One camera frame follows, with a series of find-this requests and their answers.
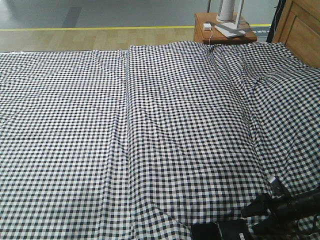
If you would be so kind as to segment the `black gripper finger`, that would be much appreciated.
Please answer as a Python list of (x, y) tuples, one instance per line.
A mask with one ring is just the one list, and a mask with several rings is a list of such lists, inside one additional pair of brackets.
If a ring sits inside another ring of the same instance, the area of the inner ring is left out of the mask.
[(252, 230), (255, 234), (274, 234), (279, 225), (279, 220), (275, 213), (270, 213), (265, 220), (254, 225)]
[(244, 207), (240, 212), (243, 218), (253, 216), (267, 216), (269, 214), (272, 198), (269, 194), (263, 193), (258, 195), (252, 203)]

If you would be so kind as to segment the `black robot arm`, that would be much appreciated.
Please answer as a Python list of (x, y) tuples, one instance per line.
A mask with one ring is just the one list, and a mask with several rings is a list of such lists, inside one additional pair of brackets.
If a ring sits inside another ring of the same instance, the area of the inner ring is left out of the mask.
[(317, 217), (320, 215), (320, 190), (318, 188), (295, 196), (272, 198), (262, 193), (251, 204), (241, 210), (244, 218), (267, 216), (267, 218), (252, 227), (256, 235), (290, 234), (284, 232), (286, 224), (313, 216), (311, 230), (299, 230), (293, 235), (310, 235), (320, 231), (317, 228)]

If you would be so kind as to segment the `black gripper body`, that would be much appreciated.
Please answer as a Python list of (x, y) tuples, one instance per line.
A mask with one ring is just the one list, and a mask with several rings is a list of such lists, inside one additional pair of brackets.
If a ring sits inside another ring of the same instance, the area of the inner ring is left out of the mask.
[(289, 198), (270, 197), (267, 207), (270, 213), (267, 216), (267, 220), (272, 225), (277, 225), (308, 217), (310, 216), (309, 203), (310, 196), (307, 193)]

